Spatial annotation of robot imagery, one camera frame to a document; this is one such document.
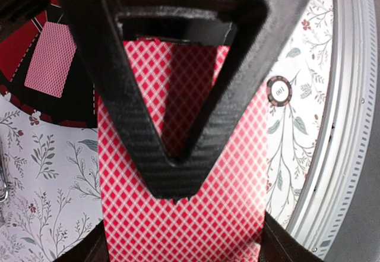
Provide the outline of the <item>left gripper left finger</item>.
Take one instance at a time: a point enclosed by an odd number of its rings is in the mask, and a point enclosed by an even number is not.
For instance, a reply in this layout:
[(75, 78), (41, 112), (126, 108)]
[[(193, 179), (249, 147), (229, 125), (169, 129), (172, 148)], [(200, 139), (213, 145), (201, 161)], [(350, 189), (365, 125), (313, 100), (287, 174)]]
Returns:
[(79, 244), (56, 261), (109, 262), (104, 223), (99, 223)]

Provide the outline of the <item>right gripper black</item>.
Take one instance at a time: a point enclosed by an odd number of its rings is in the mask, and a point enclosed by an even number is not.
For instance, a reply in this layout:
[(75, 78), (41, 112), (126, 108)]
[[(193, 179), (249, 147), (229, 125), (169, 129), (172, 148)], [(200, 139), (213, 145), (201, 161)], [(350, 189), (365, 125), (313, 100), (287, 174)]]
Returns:
[(126, 18), (233, 23), (235, 41), (286, 41), (309, 0), (58, 0), (78, 45), (122, 40)]

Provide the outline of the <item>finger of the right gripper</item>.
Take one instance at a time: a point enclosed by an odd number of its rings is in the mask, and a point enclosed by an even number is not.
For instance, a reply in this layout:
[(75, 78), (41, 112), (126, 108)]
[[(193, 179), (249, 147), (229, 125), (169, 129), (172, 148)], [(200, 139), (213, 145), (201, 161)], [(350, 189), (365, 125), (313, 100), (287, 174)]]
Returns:
[(236, 36), (177, 165), (189, 172), (190, 197), (212, 170), (299, 16), (298, 0), (247, 0), (232, 13)]
[(121, 141), (155, 198), (190, 196), (189, 172), (169, 159), (106, 0), (59, 0), (83, 63)]

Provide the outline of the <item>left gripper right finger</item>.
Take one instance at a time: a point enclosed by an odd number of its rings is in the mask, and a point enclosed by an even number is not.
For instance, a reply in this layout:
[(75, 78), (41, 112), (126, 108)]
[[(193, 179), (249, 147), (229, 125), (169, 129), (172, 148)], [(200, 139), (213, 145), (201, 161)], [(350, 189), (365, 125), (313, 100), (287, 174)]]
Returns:
[(300, 245), (269, 213), (265, 214), (259, 262), (323, 262)]

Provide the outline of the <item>red backed card deck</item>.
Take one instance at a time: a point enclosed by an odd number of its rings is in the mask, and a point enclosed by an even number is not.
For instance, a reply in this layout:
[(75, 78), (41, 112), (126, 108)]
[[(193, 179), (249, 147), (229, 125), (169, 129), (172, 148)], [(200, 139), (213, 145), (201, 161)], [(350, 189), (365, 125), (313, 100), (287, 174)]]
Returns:
[[(98, 106), (103, 221), (111, 261), (257, 261), (267, 187), (267, 94), (261, 86), (230, 138), (185, 157), (184, 142), (228, 48), (159, 40), (124, 44), (160, 136), (133, 162), (107, 109)], [(224, 149), (218, 159), (208, 151)]]

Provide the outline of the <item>dealt red backed card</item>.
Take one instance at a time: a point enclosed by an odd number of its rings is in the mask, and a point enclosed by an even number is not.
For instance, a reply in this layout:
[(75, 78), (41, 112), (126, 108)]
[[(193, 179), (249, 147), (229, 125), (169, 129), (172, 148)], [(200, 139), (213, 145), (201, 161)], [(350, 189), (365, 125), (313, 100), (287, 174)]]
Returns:
[(60, 98), (63, 95), (76, 45), (67, 25), (46, 22), (27, 71), (24, 85)]

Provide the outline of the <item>black brown chip stack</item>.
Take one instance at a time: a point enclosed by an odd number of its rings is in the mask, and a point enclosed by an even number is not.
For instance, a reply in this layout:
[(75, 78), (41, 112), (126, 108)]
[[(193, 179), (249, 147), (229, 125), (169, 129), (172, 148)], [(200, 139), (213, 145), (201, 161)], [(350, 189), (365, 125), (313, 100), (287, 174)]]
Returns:
[(267, 98), (275, 107), (283, 107), (290, 103), (292, 98), (290, 82), (283, 76), (273, 76), (267, 81)]

